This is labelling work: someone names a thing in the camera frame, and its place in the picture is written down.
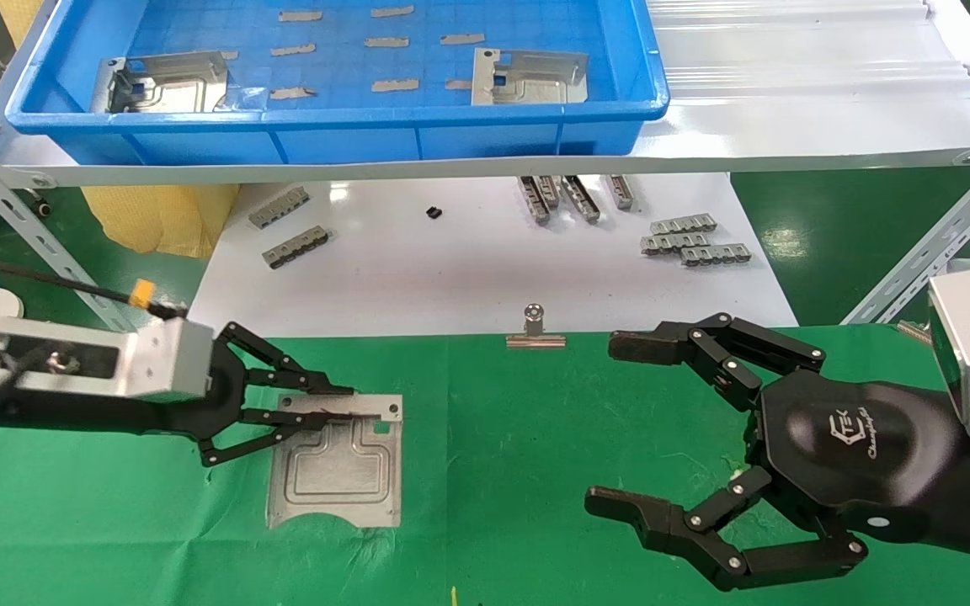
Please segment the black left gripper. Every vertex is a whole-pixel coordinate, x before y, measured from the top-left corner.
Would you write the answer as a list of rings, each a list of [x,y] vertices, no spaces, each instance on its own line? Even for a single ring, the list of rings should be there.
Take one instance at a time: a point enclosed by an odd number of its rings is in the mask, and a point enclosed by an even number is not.
[[[258,360],[261,368],[247,368],[236,349]],[[284,350],[240,326],[227,323],[213,345],[208,375],[211,387],[203,396],[186,401],[156,403],[132,401],[127,418],[139,433],[170,433],[201,441],[201,464],[205,468],[272,448],[303,431],[317,431],[329,423],[356,417],[382,419],[381,412],[284,412],[242,409],[246,386],[294,389],[314,396],[350,396],[353,387],[335,385],[328,375],[301,367]],[[219,448],[213,438],[235,423],[269,427],[269,433],[240,444]]]

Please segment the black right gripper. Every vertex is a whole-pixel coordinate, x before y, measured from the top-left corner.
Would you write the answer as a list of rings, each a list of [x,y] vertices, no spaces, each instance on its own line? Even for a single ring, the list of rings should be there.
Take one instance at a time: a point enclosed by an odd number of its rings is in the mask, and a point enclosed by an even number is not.
[[[758,409],[757,465],[692,510],[603,486],[583,498],[586,513],[630,525],[643,549],[688,561],[717,590],[845,576],[867,556],[846,529],[886,542],[962,541],[951,479],[963,430],[944,392],[816,375],[821,350],[725,313],[613,332],[609,356],[688,365],[735,410]],[[762,389],[743,361],[782,377]],[[720,536],[765,497],[817,538],[740,550]]]

